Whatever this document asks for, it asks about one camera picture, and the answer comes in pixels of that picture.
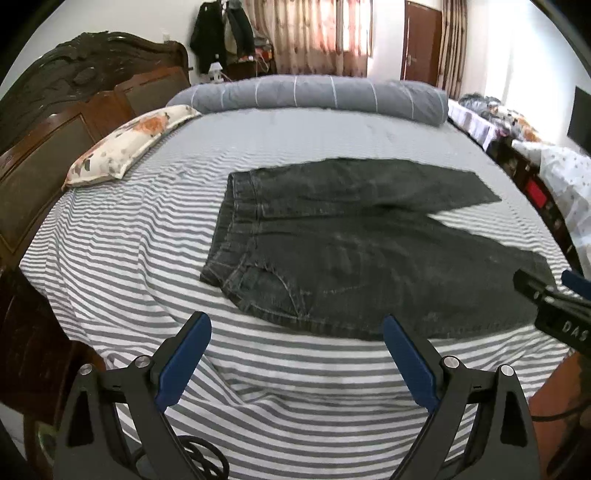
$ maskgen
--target red object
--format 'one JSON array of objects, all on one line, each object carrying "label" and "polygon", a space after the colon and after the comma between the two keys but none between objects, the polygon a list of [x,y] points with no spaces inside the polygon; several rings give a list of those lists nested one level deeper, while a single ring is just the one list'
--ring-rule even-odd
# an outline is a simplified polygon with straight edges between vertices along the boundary
[{"label": "red object", "polygon": [[538,187],[533,180],[528,180],[527,184],[525,185],[525,191],[527,192],[528,198],[534,202],[536,207],[542,208],[544,205],[546,205],[548,197],[544,194],[544,192],[542,192],[542,189]]}]

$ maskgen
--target door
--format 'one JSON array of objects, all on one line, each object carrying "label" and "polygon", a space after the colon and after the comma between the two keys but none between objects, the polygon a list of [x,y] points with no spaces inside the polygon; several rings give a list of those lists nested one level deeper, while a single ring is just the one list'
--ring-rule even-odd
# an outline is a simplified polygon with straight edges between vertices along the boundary
[{"label": "door", "polygon": [[404,8],[402,80],[437,84],[441,46],[441,12],[413,2]]}]

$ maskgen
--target television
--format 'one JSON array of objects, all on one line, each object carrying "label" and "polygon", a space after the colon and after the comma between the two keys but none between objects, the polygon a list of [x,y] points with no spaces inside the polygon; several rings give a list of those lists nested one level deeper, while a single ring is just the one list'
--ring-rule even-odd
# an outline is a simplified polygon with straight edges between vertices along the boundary
[{"label": "television", "polygon": [[591,95],[579,87],[574,91],[573,114],[567,135],[587,153],[591,152]]}]

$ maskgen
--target dark denim jeans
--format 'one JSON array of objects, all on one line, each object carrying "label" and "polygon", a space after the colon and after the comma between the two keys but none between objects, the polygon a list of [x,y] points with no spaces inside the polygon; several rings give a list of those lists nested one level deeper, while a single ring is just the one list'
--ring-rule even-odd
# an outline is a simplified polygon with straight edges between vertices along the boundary
[{"label": "dark denim jeans", "polygon": [[201,280],[238,308],[320,335],[380,339],[393,314],[430,338],[531,323],[513,290],[543,257],[428,213],[499,199],[474,173],[408,160],[329,159],[232,173]]}]

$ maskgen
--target pillowcase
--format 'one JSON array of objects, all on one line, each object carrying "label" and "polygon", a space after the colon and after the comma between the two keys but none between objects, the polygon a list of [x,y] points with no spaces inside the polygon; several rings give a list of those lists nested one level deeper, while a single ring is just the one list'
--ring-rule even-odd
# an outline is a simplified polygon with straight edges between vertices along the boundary
[{"label": "pillowcase", "polygon": [[122,179],[158,140],[199,115],[191,106],[174,105],[130,120],[99,140],[72,164],[62,189]]}]

